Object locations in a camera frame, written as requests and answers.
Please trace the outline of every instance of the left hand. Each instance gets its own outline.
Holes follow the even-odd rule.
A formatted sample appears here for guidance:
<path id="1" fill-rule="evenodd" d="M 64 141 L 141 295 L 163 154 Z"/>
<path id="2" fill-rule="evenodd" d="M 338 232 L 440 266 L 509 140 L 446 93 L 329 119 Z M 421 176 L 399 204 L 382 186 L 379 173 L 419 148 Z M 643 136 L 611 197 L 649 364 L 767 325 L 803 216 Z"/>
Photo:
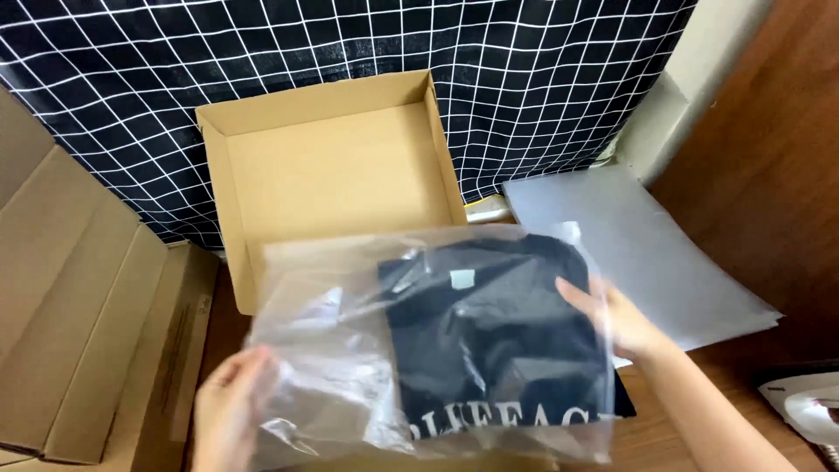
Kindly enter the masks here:
<path id="1" fill-rule="evenodd" d="M 277 368 L 260 346 L 227 358 L 195 396 L 195 472 L 244 472 Z"/>

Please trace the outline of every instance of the wooden floor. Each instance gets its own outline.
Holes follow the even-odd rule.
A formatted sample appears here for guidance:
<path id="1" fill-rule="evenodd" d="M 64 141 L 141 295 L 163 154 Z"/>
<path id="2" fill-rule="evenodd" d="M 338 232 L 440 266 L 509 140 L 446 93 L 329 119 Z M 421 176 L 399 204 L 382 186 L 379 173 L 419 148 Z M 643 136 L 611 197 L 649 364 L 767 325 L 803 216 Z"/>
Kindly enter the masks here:
<path id="1" fill-rule="evenodd" d="M 233 299 L 230 274 L 226 267 L 219 271 L 213 299 L 201 380 L 228 355 L 242 345 L 250 328 L 250 317 L 239 314 Z M 761 353 L 772 345 L 761 333 L 698 349 L 691 358 L 705 371 L 717 387 L 763 435 L 802 472 L 822 471 L 826 467 L 810 445 L 799 438 L 763 402 L 756 390 L 749 386 L 750 372 L 763 367 Z M 638 416 L 616 423 L 612 446 L 612 465 L 563 464 L 562 470 L 667 470 L 669 472 L 696 470 L 684 444 L 665 417 L 661 405 L 644 384 L 644 379 L 632 366 L 620 369 L 619 374 L 632 398 Z M 529 469 L 522 463 L 517 472 Z"/>

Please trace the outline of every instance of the stacked cardboard box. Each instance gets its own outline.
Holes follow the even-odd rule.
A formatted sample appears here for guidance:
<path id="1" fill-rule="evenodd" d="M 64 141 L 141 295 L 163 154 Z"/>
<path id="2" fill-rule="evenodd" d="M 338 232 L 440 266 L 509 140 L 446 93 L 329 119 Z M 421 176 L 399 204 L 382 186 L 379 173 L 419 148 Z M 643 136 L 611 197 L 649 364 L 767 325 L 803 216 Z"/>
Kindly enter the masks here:
<path id="1" fill-rule="evenodd" d="M 218 259 L 167 247 L 2 90 L 0 265 L 3 472 L 177 470 Z"/>

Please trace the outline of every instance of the white wall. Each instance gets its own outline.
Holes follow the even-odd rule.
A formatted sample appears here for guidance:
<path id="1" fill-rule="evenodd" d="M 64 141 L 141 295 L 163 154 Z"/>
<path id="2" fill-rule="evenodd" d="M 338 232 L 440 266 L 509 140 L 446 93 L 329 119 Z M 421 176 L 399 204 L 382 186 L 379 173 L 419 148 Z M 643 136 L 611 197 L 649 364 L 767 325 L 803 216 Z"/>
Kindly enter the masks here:
<path id="1" fill-rule="evenodd" d="M 760 27 L 772 0 L 699 0 L 664 67 L 618 136 L 618 158 L 641 182 L 667 166 Z"/>

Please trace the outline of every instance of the tag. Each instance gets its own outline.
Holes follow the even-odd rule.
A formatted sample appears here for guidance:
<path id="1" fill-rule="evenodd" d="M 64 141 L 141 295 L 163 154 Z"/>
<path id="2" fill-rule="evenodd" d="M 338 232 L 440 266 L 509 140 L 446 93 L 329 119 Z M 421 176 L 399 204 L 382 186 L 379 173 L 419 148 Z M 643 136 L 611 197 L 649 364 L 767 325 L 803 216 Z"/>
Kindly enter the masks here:
<path id="1" fill-rule="evenodd" d="M 449 277 L 451 278 L 451 288 L 455 290 L 463 290 L 475 286 L 474 269 L 450 270 Z"/>

